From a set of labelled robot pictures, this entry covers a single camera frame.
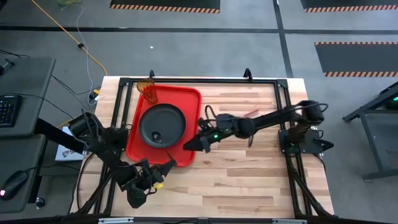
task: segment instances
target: black mat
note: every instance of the black mat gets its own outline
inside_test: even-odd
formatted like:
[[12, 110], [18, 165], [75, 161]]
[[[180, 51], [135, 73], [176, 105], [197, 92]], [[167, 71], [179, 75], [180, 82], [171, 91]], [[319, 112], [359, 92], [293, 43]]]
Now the black mat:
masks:
[[220, 13], [220, 0], [112, 0], [111, 9]]
[[305, 12], [391, 10], [398, 0], [301, 0]]
[[396, 77], [398, 42], [316, 42], [326, 77]]

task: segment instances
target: gray floor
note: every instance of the gray floor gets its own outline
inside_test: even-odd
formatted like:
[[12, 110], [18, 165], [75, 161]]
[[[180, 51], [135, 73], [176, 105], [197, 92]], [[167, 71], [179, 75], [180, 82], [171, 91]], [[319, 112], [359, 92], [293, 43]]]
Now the gray floor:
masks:
[[[83, 0], [82, 27], [276, 29], [272, 0], [221, 0], [221, 13], [192, 14], [110, 10], [109, 1]], [[80, 7], [61, 11], [56, 1], [39, 0], [61, 24], [73, 27]], [[398, 11], [305, 13], [300, 0], [279, 0], [285, 29], [397, 30]], [[0, 12], [0, 26], [54, 26], [26, 0], [9, 1]], [[166, 76], [239, 77], [246, 67], [256, 77], [286, 77], [278, 34], [197, 32], [84, 32], [90, 52], [109, 75], [147, 75], [153, 69]], [[85, 54], [63, 32], [0, 31], [0, 49], [31, 57], [57, 59], [53, 75], [76, 92], [89, 89]], [[326, 174], [335, 213], [344, 218], [396, 223], [398, 177], [363, 182], [361, 175], [376, 165], [359, 121], [341, 117], [375, 97], [396, 78], [325, 78], [315, 41], [397, 41], [398, 35], [286, 35], [295, 78], [304, 78], [308, 97], [330, 105], [320, 126], [335, 147], [325, 153]], [[103, 71], [90, 61], [94, 86]], [[50, 82], [47, 99], [73, 116], [81, 104], [57, 82]], [[86, 96], [80, 95], [86, 103]], [[43, 119], [59, 125], [68, 117], [45, 103]], [[76, 177], [56, 177], [40, 190], [48, 206], [27, 207], [22, 214], [0, 219], [66, 214]]]

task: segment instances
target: metal stand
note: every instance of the metal stand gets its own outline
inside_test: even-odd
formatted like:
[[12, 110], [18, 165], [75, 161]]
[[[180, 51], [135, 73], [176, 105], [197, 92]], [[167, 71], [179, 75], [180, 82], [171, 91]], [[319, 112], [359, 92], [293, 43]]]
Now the metal stand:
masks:
[[374, 134], [372, 133], [369, 127], [369, 120], [368, 114], [371, 113], [396, 113], [397, 111], [384, 111], [384, 110], [376, 110], [380, 106], [385, 105], [386, 103], [392, 101], [395, 97], [398, 96], [398, 82], [394, 83], [390, 87], [386, 88], [385, 90], [381, 91], [381, 94], [366, 103], [365, 105], [361, 106], [360, 108], [354, 110], [349, 115], [343, 117], [343, 120], [348, 123], [355, 118], [360, 118], [362, 121], [363, 128], [366, 133], [366, 137], [369, 141], [369, 145], [371, 147], [374, 159], [376, 161], [377, 168], [379, 172], [375, 172], [372, 174], [363, 175], [363, 180], [372, 180], [378, 179], [383, 177], [392, 177], [398, 175], [398, 169], [391, 169], [391, 164], [389, 161], [389, 156], [385, 149], [378, 149], [374, 142]]

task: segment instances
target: hazard stripe tape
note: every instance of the hazard stripe tape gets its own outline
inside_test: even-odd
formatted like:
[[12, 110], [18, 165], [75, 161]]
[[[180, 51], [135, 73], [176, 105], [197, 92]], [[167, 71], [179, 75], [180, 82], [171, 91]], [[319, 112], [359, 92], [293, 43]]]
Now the hazard stripe tape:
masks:
[[318, 41], [315, 42], [315, 45], [322, 45], [322, 44], [398, 44], [396, 41], [353, 41], [353, 42], [345, 42], [345, 41]]
[[111, 9], [130, 9], [130, 10], [148, 10], [148, 11], [168, 11], [168, 12], [200, 12], [217, 14], [220, 13], [219, 9], [206, 9], [195, 7], [172, 7], [172, 6], [139, 6], [139, 5], [124, 5], [112, 4]]
[[305, 12], [348, 12], [348, 11], [372, 11], [372, 10], [394, 10], [398, 5], [382, 6], [343, 6], [343, 7], [310, 7]]
[[359, 77], [359, 78], [377, 78], [377, 77], [398, 77], [398, 72], [324, 72], [326, 77]]

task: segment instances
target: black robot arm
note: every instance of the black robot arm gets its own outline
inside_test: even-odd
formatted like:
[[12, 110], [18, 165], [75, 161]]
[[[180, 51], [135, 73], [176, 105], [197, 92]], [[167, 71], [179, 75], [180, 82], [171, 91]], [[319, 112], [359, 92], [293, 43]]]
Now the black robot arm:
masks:
[[121, 161], [115, 152], [122, 151], [127, 144], [126, 128], [104, 128], [97, 117], [84, 113], [70, 122], [69, 129], [76, 140], [85, 145], [85, 151], [96, 154], [109, 167], [104, 181], [99, 183], [90, 199], [76, 213], [88, 213], [98, 196], [112, 176], [122, 191], [127, 192], [127, 201], [132, 208], [139, 208], [146, 202], [147, 196], [157, 191], [156, 183], [162, 183], [164, 177], [176, 165], [170, 157], [165, 164], [150, 166], [147, 159], [136, 164]]
[[[327, 107], [327, 105], [323, 103], [305, 100], [301, 101], [297, 105], [286, 106], [282, 110], [253, 119], [235, 117], [230, 114], [219, 114], [215, 116], [215, 120], [204, 120], [201, 118], [199, 120], [201, 131], [199, 131], [193, 139], [184, 144], [183, 148], [189, 151], [205, 150], [207, 153], [210, 152], [211, 144], [220, 142], [232, 135], [235, 135], [237, 138], [247, 139], [255, 135], [261, 129], [293, 121], [295, 123], [294, 126], [291, 126], [285, 133], [282, 131], [279, 132], [281, 151], [287, 155], [291, 153], [300, 153], [300, 150], [296, 151], [294, 149], [300, 149], [301, 145], [302, 147], [311, 147], [320, 150], [318, 153], [323, 152], [333, 147], [333, 143], [320, 139], [317, 132], [317, 136], [307, 134], [311, 126], [319, 125], [324, 120], [322, 113], [326, 108], [322, 110], [321, 106], [323, 105]], [[213, 127], [210, 124], [210, 121], [216, 121], [216, 126]], [[323, 209], [323, 207], [317, 202], [305, 182], [299, 176], [291, 157], [286, 156], [286, 159], [289, 173], [292, 174], [292, 177], [303, 190], [304, 195], [308, 198], [308, 201], [314, 210], [319, 216], [331, 217], [331, 214]]]
[[299, 143], [311, 126], [320, 124], [324, 118], [321, 104], [316, 101], [305, 100], [297, 105], [286, 106], [282, 110], [259, 116], [257, 118], [240, 118], [231, 114], [219, 114], [216, 116], [216, 127], [210, 124], [210, 119], [200, 118], [198, 121], [201, 131], [183, 148], [189, 151], [210, 152], [210, 145], [215, 142], [235, 135], [237, 138], [247, 139], [255, 135], [259, 130], [280, 123], [294, 121], [297, 124], [289, 129], [289, 141], [292, 144]]

